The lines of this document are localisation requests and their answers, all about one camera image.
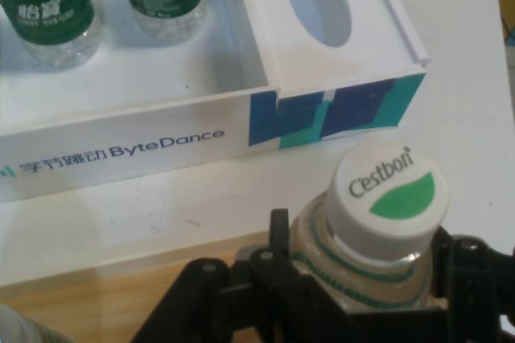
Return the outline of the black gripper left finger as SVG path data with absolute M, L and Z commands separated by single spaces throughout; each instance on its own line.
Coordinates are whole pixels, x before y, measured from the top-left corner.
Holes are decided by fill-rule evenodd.
M 263 342 L 348 342 L 350 320 L 288 258 L 287 209 L 270 214 L 269 243 L 232 266 L 189 262 L 133 337 L 134 342 L 230 342 L 254 328 Z

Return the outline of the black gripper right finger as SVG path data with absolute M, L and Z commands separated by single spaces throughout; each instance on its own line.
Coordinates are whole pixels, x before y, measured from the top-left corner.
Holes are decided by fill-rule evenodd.
M 446 300 L 427 325 L 427 342 L 513 342 L 501 326 L 514 324 L 514 254 L 469 235 L 438 228 L 431 242 L 431 294 Z

